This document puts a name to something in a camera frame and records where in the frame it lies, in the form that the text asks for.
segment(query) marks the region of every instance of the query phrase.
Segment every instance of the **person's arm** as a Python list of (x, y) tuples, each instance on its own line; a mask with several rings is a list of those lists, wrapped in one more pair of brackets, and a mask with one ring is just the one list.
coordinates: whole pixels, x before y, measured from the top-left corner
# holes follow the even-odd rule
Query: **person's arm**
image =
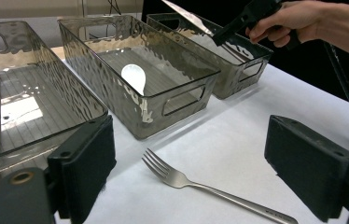
[(349, 52), (349, 5), (319, 1), (284, 2), (282, 8), (259, 21), (251, 31), (254, 43), (268, 37), (278, 48), (289, 41), (291, 29), (297, 30), (301, 43), (321, 39)]

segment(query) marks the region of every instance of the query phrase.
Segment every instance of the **black background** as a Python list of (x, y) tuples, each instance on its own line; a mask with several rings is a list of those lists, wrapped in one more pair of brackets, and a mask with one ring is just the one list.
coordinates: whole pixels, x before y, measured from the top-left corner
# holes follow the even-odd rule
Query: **black background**
[[(220, 26), (225, 26), (231, 22), (249, 3), (248, 0), (219, 0), (213, 3), (211, 1), (192, 0), (171, 0), (171, 2)], [(329, 2), (349, 4), (349, 0)], [(142, 21), (146, 22), (147, 14), (165, 12), (173, 12), (173, 10), (161, 0), (144, 0)], [(239, 31), (238, 34), (244, 35), (244, 30)], [(271, 65), (346, 100), (322, 41), (306, 42), (293, 50), (278, 49), (268, 40), (263, 40), (260, 44), (274, 51), (270, 59)], [(337, 50), (337, 53), (349, 80), (349, 53), (340, 49)]]

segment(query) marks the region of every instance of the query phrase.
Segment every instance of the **transparent container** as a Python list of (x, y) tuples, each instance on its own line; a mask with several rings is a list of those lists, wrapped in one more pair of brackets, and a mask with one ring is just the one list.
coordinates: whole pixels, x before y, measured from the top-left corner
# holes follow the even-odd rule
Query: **transparent container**
[[(213, 34), (222, 29), (211, 21), (199, 18)], [(225, 99), (257, 83), (273, 54), (272, 50), (260, 44), (252, 44), (247, 38), (234, 35), (227, 45), (242, 55), (242, 59), (237, 59), (178, 13), (149, 14), (147, 24), (220, 68), (221, 73), (213, 89), (218, 99)]]
[(108, 109), (24, 21), (0, 22), (0, 176), (47, 156)]
[[(66, 61), (136, 139), (206, 108), (219, 69), (142, 21), (112, 16), (59, 25)], [(144, 71), (145, 84), (136, 82), (143, 92), (124, 78), (129, 64)]]

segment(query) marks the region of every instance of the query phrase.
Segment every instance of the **white tablecloth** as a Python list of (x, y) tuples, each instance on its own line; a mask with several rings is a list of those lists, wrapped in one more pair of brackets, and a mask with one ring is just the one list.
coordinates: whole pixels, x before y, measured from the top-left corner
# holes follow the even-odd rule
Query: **white tablecloth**
[[(268, 64), (257, 84), (226, 100), (212, 96), (203, 111), (146, 140), (113, 116), (118, 163), (86, 223), (272, 223), (206, 192), (163, 184), (142, 162), (148, 147), (195, 182), (299, 223), (322, 223), (264, 159), (270, 115), (295, 119), (349, 150), (349, 103)], [(343, 208), (329, 223), (348, 216)]]

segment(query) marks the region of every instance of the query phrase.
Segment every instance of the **fork handle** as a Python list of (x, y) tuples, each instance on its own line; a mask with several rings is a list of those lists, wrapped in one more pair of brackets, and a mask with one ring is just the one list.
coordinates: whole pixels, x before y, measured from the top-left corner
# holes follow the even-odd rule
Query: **fork handle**
[(213, 189), (211, 187), (198, 184), (198, 183), (192, 183), (191, 186), (196, 189), (203, 189), (207, 192), (213, 193), (217, 196), (220, 196), (232, 203), (236, 203), (240, 206), (242, 206), (245, 209), (248, 209), (254, 213), (259, 214), (262, 217), (266, 217), (272, 221), (275, 221), (277, 223), (282, 224), (298, 224), (297, 220), (294, 217), (290, 217), (288, 215), (285, 215), (283, 213), (277, 212), (275, 210), (272, 210), (271, 208), (264, 207), (262, 205), (259, 205), (257, 203), (249, 202), (248, 200), (236, 197), (234, 195), (228, 194), (224, 191), (221, 191), (219, 189)]

